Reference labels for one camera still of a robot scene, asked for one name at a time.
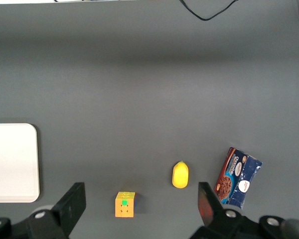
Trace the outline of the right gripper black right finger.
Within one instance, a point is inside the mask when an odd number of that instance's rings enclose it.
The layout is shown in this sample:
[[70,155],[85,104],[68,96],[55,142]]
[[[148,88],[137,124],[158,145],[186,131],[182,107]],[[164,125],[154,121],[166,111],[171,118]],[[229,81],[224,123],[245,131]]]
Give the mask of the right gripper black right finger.
[[258,224],[234,209],[224,209],[207,182],[198,184],[198,210],[203,220],[195,239],[258,239]]

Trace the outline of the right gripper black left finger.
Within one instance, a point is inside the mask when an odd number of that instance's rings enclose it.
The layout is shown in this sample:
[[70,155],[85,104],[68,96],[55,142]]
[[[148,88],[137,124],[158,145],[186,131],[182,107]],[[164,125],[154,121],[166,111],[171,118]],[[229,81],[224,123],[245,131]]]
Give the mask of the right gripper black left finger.
[[74,183],[52,207],[34,212],[27,219],[30,239],[67,239],[86,209],[85,184]]

